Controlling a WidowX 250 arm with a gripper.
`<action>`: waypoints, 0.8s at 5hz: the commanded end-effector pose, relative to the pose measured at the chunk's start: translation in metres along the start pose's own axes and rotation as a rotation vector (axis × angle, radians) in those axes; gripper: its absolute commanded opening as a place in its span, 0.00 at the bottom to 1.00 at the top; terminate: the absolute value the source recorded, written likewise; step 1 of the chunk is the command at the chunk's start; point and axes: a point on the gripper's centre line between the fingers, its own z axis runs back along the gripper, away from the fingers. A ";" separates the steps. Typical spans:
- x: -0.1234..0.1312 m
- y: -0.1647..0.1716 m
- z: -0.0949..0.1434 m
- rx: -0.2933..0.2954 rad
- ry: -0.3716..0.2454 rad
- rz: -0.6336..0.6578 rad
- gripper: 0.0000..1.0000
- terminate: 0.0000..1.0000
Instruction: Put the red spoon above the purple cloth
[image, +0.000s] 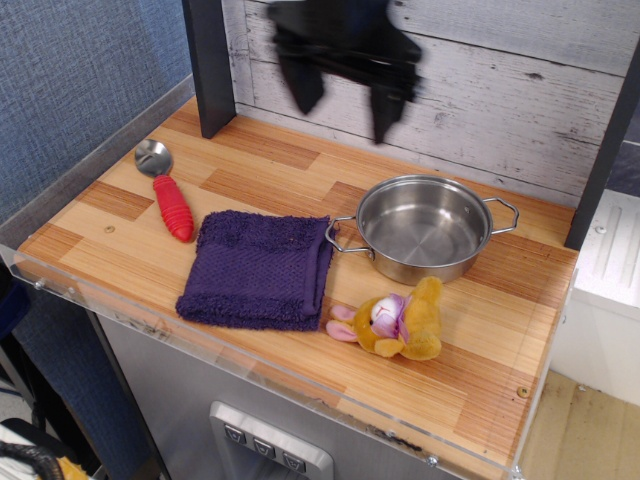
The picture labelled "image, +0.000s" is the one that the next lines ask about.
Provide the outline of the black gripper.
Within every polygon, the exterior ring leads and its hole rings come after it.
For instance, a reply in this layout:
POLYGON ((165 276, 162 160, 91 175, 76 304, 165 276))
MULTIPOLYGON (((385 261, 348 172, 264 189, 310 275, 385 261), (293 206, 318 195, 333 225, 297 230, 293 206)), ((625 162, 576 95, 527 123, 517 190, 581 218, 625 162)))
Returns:
POLYGON ((387 1, 273 1, 267 17, 280 69, 298 109, 324 95, 322 75, 370 87, 373 141, 382 144, 415 97, 421 48, 388 16, 387 1))

